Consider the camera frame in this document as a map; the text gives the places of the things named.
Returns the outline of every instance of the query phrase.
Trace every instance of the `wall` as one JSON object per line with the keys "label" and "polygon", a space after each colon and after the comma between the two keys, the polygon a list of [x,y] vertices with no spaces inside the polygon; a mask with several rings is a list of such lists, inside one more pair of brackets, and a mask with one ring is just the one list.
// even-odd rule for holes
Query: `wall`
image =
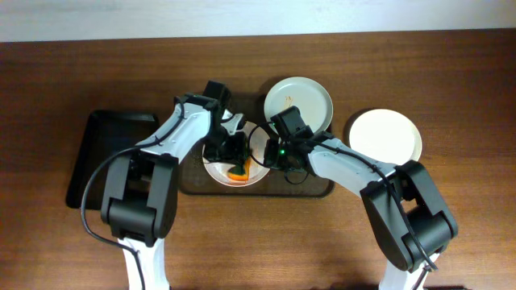
{"label": "wall", "polygon": [[0,0],[0,41],[516,27],[516,0]]}

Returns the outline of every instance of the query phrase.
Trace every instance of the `robotic arm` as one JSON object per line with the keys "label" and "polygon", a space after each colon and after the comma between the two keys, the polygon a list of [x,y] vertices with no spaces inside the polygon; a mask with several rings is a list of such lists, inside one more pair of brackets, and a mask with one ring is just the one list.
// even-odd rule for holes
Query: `robotic arm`
{"label": "robotic arm", "polygon": [[[141,274],[134,253],[124,250],[131,290],[169,289],[164,238],[176,214],[177,165],[190,148],[204,142],[204,157],[210,162],[242,166],[248,158],[247,137],[237,131],[245,119],[226,110],[229,90],[209,82],[203,95],[185,95],[169,120],[138,144],[140,150],[121,155],[109,167],[101,217],[120,244],[138,253]],[[282,142],[268,141],[264,163],[328,178],[361,197],[378,245],[389,260],[380,290],[421,288],[429,261],[432,264],[457,235],[456,221],[426,169],[414,161],[385,164],[353,151],[327,132],[314,135],[296,107],[272,120]],[[403,213],[399,202],[414,198],[418,206]]]}

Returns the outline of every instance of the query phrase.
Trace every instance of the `table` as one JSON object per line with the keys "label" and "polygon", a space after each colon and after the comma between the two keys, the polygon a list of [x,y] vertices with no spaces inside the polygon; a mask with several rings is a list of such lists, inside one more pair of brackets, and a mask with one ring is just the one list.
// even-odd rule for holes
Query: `table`
{"label": "table", "polygon": [[[122,252],[65,206],[89,112],[164,120],[174,95],[209,79],[256,96],[304,76],[332,96],[339,138],[366,108],[419,128],[421,161],[460,225],[427,285],[516,288],[515,52],[516,30],[1,43],[0,284],[127,288]],[[361,201],[339,186],[320,200],[180,194],[165,249],[177,289],[349,289],[385,269]]]}

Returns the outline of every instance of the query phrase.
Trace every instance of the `plate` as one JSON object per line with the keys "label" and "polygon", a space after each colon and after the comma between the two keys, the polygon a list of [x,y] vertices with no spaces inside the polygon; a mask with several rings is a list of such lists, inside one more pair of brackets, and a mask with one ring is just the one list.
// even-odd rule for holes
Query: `plate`
{"label": "plate", "polygon": [[265,98],[265,118],[270,121],[272,116],[291,106],[299,108],[303,121],[314,134],[330,126],[333,104],[330,94],[317,81],[289,77],[275,84]]}
{"label": "plate", "polygon": [[[249,136],[249,133],[251,133],[251,130],[255,126],[256,124],[253,122],[246,122],[240,131],[243,131],[246,136]],[[258,161],[262,163],[264,162],[264,150],[268,139],[269,137],[267,132],[265,132],[265,130],[262,128],[257,128],[251,137],[252,154]],[[234,167],[233,164],[225,164],[220,162],[209,163],[208,160],[204,159],[204,157],[202,158],[202,162],[204,163],[204,168],[208,171],[208,174],[210,174],[213,179],[218,181],[220,184],[232,187],[242,187],[254,184],[264,178],[270,170],[269,168],[262,167],[254,160],[251,160],[251,167],[249,168],[249,180],[238,181],[227,177],[227,171]]]}
{"label": "plate", "polygon": [[393,110],[370,110],[352,124],[349,144],[375,160],[404,164],[418,161],[422,140],[418,128],[404,115]]}

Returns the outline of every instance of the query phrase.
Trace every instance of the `white wall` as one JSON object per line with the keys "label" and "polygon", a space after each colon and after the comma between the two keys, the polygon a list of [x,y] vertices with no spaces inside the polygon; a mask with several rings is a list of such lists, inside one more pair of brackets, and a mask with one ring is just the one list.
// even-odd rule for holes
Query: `white wall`
{"label": "white wall", "polygon": [[516,27],[516,0],[0,0],[0,41]]}

